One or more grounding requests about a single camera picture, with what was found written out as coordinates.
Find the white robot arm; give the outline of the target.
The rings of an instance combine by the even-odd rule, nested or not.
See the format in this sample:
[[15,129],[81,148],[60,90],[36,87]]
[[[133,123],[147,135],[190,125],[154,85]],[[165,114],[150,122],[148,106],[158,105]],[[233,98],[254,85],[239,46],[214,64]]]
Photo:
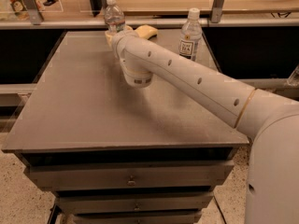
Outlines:
[[299,102],[186,59],[136,30],[105,35],[129,85],[145,88],[161,77],[253,140],[245,224],[299,224]]

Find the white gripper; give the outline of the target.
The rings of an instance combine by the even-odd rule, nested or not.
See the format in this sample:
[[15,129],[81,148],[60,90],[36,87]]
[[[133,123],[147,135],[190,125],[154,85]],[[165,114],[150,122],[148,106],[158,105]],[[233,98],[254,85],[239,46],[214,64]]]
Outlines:
[[128,39],[138,37],[137,32],[129,25],[125,25],[125,31],[116,33],[114,36],[110,31],[105,31],[106,40],[112,47],[114,56],[119,59]]

